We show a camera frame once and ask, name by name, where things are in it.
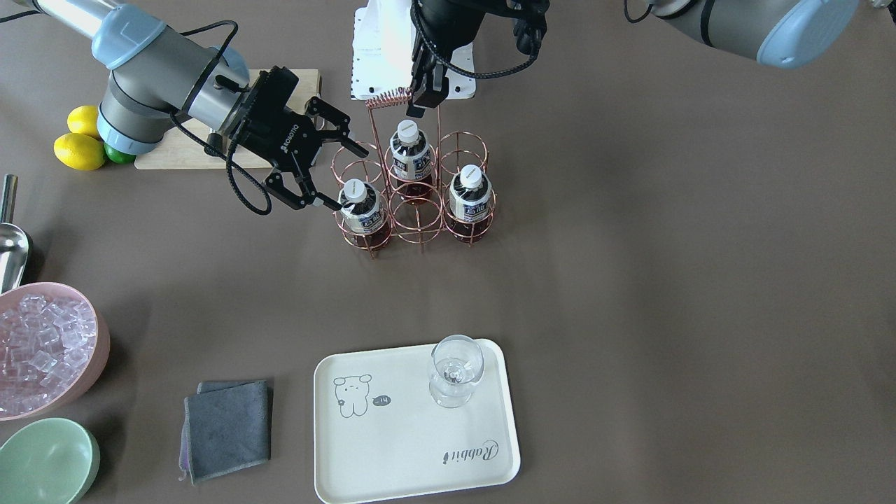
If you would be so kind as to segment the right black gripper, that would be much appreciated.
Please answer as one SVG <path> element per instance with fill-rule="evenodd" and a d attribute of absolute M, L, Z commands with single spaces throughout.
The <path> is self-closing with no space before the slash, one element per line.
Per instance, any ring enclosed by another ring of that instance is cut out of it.
<path fill-rule="evenodd" d="M 307 170 L 316 165 L 325 143 L 338 143 L 362 159 L 369 150 L 350 136 L 350 117 L 322 100 L 322 73 L 316 68 L 276 66 L 250 70 L 249 74 L 237 120 L 227 133 L 230 145 L 273 168 L 263 187 L 291 209 L 342 209 L 337 200 L 317 190 Z M 322 121 L 332 128 L 321 129 Z M 286 185 L 290 178 L 298 192 Z"/>

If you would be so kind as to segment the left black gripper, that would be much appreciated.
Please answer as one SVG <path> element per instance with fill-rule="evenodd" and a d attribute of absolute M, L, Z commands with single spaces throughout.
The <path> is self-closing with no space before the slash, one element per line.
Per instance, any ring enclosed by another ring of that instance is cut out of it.
<path fill-rule="evenodd" d="M 416 39 L 406 116 L 422 118 L 426 109 L 445 101 L 450 92 L 448 69 L 473 73 L 454 66 L 452 54 L 474 41 L 487 14 L 513 20 L 516 48 L 528 57 L 519 66 L 496 73 L 515 74 L 532 66 L 547 34 L 548 9 L 550 1 L 412 1 L 409 14 Z"/>

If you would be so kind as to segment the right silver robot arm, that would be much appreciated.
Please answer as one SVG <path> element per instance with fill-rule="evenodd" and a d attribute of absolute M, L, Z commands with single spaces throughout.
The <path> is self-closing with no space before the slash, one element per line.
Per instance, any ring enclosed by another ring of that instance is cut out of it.
<path fill-rule="evenodd" d="M 92 55 L 109 71 L 99 105 L 98 133 L 110 147 L 144 155 L 169 129 L 182 131 L 224 160 L 228 183 L 250 211 L 267 215 L 272 199 L 291 209 L 343 203 L 320 192 L 310 172 L 326 143 L 368 156 L 350 134 L 349 116 L 320 97 L 292 111 L 288 100 L 300 79 L 275 66 L 249 76 L 242 55 L 230 47 L 238 32 L 218 47 L 193 42 L 138 6 L 116 1 L 23 1 L 10 22 L 48 16 L 92 42 Z"/>

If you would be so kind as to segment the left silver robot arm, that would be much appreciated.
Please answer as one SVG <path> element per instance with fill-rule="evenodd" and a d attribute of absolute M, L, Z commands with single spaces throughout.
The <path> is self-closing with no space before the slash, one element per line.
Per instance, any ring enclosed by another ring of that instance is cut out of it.
<path fill-rule="evenodd" d="M 647 1 L 639 16 L 627 10 L 632 25 L 650 16 L 667 22 L 706 47 L 755 60 L 762 66 L 791 69 L 816 60 L 841 35 L 860 4 L 857 1 Z M 474 80 L 511 76 L 540 56 L 547 35 L 547 1 L 413 1 L 409 18 L 416 31 L 407 115 L 423 117 L 448 96 L 454 71 Z M 452 54 L 476 38 L 484 16 L 513 22 L 512 35 L 524 63 L 501 71 L 468 71 Z"/>

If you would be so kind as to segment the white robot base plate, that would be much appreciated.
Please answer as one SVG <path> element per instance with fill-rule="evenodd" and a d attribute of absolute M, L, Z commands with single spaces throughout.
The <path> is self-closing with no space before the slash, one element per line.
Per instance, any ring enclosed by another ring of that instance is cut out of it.
<path fill-rule="evenodd" d="M 368 1 L 356 9 L 352 41 L 350 96 L 362 100 L 387 90 L 409 88 L 417 31 L 410 19 L 412 1 Z M 473 45 L 458 48 L 451 63 L 472 71 Z"/>

